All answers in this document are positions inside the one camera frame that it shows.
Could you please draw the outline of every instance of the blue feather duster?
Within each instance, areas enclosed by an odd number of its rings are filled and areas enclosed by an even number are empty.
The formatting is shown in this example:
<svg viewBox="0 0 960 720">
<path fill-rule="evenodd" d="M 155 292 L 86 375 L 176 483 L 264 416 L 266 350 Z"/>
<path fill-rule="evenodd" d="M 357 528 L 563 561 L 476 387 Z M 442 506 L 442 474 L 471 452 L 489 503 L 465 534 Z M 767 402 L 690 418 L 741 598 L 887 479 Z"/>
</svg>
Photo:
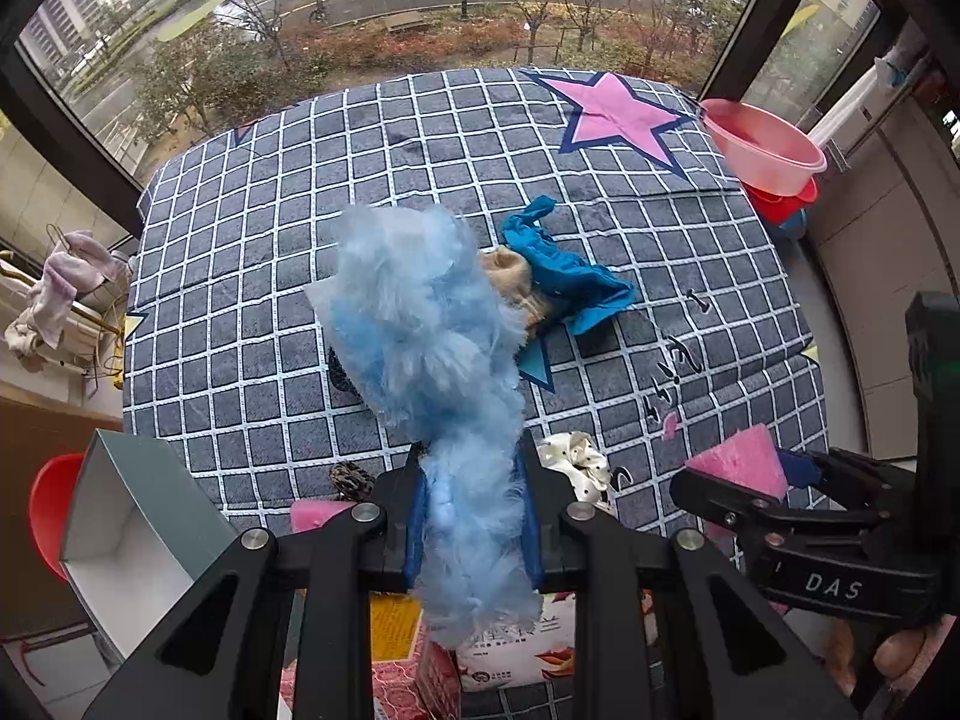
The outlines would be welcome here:
<svg viewBox="0 0 960 720">
<path fill-rule="evenodd" d="M 541 599 L 520 554 L 514 476 L 525 316 L 488 282 L 472 231 L 439 206 L 352 208 L 342 225 L 337 275 L 306 292 L 367 404 L 429 445 L 416 592 L 434 637 L 452 648 L 531 626 Z"/>
</svg>

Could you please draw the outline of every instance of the gray box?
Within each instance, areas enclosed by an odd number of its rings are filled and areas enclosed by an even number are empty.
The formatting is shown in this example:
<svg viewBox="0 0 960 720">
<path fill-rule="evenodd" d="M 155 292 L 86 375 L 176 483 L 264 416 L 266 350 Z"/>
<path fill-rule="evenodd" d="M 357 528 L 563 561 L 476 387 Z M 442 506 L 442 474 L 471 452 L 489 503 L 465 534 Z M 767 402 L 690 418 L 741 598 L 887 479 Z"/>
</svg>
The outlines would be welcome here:
<svg viewBox="0 0 960 720">
<path fill-rule="evenodd" d="M 73 493 L 61 564 L 125 659 L 236 537 L 167 442 L 98 430 Z"/>
</svg>

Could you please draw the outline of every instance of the pink star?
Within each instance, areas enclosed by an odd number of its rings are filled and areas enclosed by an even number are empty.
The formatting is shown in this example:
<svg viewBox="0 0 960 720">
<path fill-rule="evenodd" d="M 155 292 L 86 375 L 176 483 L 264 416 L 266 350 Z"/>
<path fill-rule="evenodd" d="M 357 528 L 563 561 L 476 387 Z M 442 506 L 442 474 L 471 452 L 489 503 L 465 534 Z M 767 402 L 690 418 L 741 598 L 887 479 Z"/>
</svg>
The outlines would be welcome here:
<svg viewBox="0 0 960 720">
<path fill-rule="evenodd" d="M 613 73 L 598 73 L 588 81 L 533 73 L 526 76 L 574 108 L 563 134 L 560 153 L 625 143 L 652 162 L 683 176 L 677 159 L 664 146 L 661 132 L 690 122 L 693 117 L 642 100 L 624 79 Z"/>
</svg>

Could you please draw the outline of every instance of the pink sponge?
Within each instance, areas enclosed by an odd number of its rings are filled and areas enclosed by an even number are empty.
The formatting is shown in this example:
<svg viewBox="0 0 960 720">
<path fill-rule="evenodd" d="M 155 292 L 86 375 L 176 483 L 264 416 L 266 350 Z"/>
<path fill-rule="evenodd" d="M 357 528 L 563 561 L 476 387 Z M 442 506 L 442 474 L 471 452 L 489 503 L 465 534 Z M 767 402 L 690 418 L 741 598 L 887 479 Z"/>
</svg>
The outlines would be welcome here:
<svg viewBox="0 0 960 720">
<path fill-rule="evenodd" d="M 334 514 L 349 509 L 353 504 L 349 501 L 308 501 L 301 499 L 294 501 L 290 507 L 290 524 L 294 533 L 311 531 L 319 528 Z"/>
<path fill-rule="evenodd" d="M 690 458 L 690 469 L 703 471 L 727 482 L 733 482 L 779 500 L 786 495 L 786 476 L 776 447 L 766 425 L 754 425 L 733 434 L 720 445 Z M 720 538 L 728 531 L 715 525 L 707 528 L 709 536 Z"/>
</svg>

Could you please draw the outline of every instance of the navy blue cloth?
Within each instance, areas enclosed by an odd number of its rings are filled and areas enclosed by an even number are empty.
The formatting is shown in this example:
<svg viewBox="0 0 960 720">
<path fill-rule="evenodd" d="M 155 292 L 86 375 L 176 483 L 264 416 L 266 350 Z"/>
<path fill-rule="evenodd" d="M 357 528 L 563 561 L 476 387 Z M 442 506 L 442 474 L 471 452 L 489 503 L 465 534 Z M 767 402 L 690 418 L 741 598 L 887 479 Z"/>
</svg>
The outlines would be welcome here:
<svg viewBox="0 0 960 720">
<path fill-rule="evenodd" d="M 530 263 L 534 283 L 551 298 L 569 302 L 566 324 L 575 336 L 634 302 L 634 285 L 579 254 L 560 250 L 550 234 L 534 224 L 553 211 L 556 201 L 541 194 L 518 214 L 503 221 L 507 246 Z"/>
<path fill-rule="evenodd" d="M 789 452 L 786 449 L 776 450 L 776 456 L 784 468 L 786 481 L 794 488 L 816 487 L 823 480 L 824 475 L 819 466 L 809 455 L 803 452 Z"/>
</svg>

